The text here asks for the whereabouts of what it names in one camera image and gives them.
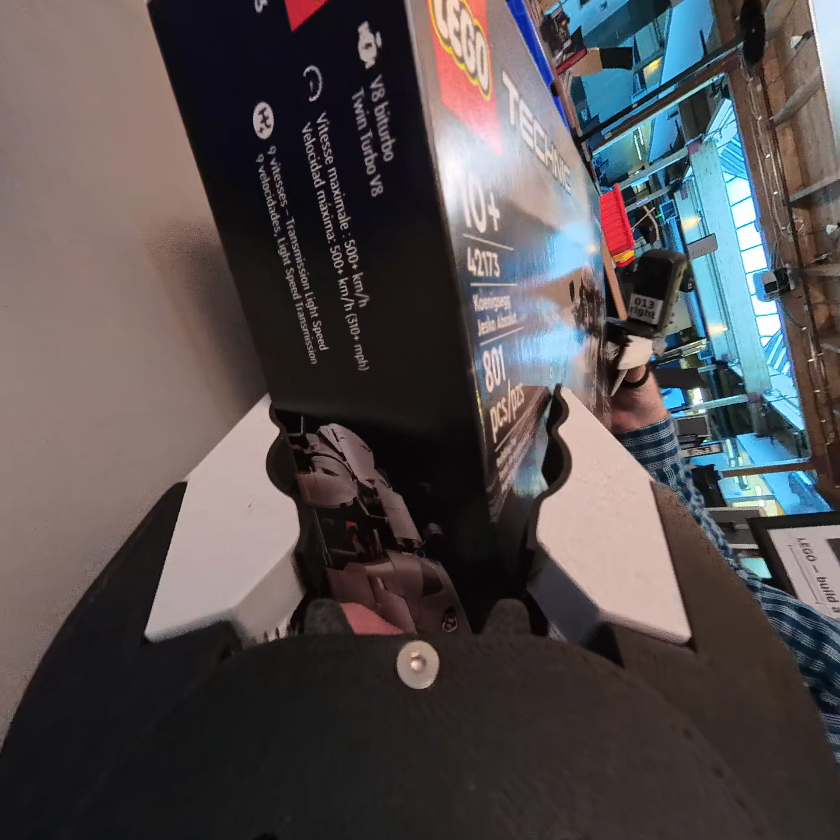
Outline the dark lego car box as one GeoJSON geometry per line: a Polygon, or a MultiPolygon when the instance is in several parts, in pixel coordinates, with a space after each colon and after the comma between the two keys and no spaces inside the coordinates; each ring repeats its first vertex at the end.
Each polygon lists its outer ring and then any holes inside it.
{"type": "Polygon", "coordinates": [[[296,471],[310,597],[520,597],[554,389],[602,418],[592,179],[509,2],[147,8],[296,471]]]}

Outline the black framed sign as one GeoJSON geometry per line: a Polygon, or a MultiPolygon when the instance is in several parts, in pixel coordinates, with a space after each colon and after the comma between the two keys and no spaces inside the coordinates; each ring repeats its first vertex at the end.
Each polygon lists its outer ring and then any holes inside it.
{"type": "Polygon", "coordinates": [[[771,584],[838,622],[838,511],[751,518],[748,524],[771,584]]]}

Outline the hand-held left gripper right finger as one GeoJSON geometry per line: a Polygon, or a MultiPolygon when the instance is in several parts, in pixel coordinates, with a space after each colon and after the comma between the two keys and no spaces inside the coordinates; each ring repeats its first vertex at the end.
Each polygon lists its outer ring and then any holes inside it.
{"type": "Polygon", "coordinates": [[[686,645],[690,623],[653,483],[588,408],[556,385],[545,419],[528,592],[561,639],[605,625],[686,645]]]}

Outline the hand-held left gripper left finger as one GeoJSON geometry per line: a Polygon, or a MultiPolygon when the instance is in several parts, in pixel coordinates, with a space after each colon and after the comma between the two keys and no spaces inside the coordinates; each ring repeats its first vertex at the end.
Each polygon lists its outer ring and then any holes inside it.
{"type": "Polygon", "coordinates": [[[149,642],[216,623],[244,644],[288,634],[305,590],[294,560],[298,508],[266,466],[278,433],[265,395],[187,477],[144,630],[149,642]]]}

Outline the person's right hand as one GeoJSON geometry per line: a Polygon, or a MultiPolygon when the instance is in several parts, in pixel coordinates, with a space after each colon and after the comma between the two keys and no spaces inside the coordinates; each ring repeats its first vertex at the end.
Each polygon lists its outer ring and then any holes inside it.
{"type": "Polygon", "coordinates": [[[627,371],[611,396],[611,431],[630,434],[671,419],[648,365],[627,371]]]}

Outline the red plastic bin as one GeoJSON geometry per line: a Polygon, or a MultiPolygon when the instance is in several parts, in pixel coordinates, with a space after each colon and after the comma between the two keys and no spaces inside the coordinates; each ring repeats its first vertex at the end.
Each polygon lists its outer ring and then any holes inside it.
{"type": "Polygon", "coordinates": [[[635,260],[635,238],[619,184],[601,194],[600,215],[603,237],[614,265],[629,266],[635,260]]]}

